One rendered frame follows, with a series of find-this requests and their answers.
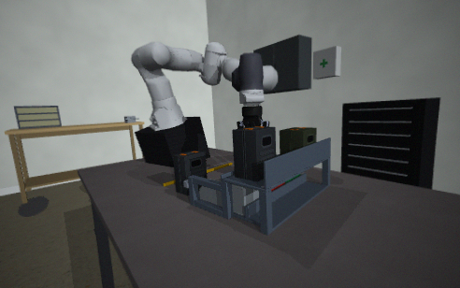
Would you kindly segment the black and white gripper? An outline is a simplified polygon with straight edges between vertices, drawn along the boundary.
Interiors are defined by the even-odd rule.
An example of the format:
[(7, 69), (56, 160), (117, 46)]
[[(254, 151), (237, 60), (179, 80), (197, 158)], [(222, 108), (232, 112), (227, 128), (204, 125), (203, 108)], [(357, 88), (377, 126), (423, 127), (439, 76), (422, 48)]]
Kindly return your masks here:
[(237, 129), (261, 126), (261, 124), (264, 127), (269, 127), (269, 121), (263, 121), (262, 114), (262, 106), (242, 107), (243, 121), (237, 122)]

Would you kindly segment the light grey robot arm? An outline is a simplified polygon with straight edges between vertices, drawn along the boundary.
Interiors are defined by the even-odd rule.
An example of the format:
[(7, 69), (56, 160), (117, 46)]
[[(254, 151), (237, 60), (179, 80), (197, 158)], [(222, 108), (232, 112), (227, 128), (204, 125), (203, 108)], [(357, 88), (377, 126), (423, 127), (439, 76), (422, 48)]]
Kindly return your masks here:
[(194, 50), (172, 48), (162, 42), (151, 42), (137, 48), (131, 61), (145, 81), (151, 96), (152, 125), (149, 127), (158, 131), (178, 126), (187, 120), (162, 69), (200, 72), (199, 77), (212, 86), (220, 83), (223, 73), (225, 79), (232, 81), (232, 86), (239, 92), (240, 104), (258, 106), (264, 103), (264, 92), (270, 92), (278, 83), (275, 68), (272, 65), (263, 66), (259, 53), (243, 53), (240, 60), (227, 59), (228, 61), (225, 60), (226, 53), (224, 46), (218, 42), (207, 44), (204, 57)]

